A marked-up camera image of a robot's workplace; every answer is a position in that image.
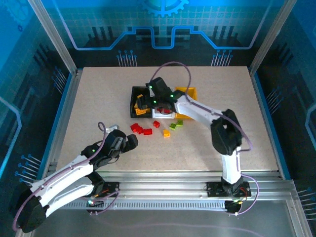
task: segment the gear logo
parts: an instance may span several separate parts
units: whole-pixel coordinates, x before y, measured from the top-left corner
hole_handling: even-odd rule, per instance
[[[171,16],[172,13],[177,14],[178,10],[184,9],[184,4],[188,4],[188,0],[141,0],[140,4],[144,10],[149,14],[153,13],[155,16],[165,15]]]
[[[29,14],[27,0],[2,0],[2,4],[19,25],[22,25],[27,19]]]

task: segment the speckled surface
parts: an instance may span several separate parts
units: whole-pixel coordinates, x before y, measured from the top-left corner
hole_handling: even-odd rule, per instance
[[[132,86],[144,86],[156,67],[84,68],[69,120],[57,169],[71,162],[87,145],[102,139],[97,123],[118,124],[127,135],[137,122],[152,128],[152,136],[138,135],[136,149],[122,154],[118,162],[99,170],[212,170],[221,171],[220,155],[212,147],[207,127],[193,120],[184,120],[183,127],[170,131],[175,119],[130,118],[129,103]],[[241,154],[243,170],[277,170],[275,156],[264,126],[252,82],[246,67],[190,67],[192,86],[197,88],[197,100],[216,109],[232,109],[254,150]],[[186,86],[188,75],[181,67],[163,68],[157,76],[170,88]]]

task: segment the yellow block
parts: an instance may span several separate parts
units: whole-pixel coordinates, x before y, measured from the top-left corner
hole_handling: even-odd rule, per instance
[[[183,92],[186,92],[187,88],[184,86],[177,86],[174,88],[175,90],[181,90]],[[197,100],[197,89],[195,87],[189,87],[188,90],[188,95],[194,99]],[[176,113],[175,115],[175,119],[191,119],[190,117],[186,116],[186,115],[182,115],[182,114],[178,114]]]
[[[163,137],[170,137],[170,132],[168,130],[163,130]]]
[[[143,115],[146,113],[146,110],[140,110],[140,109],[136,109],[136,115]]]

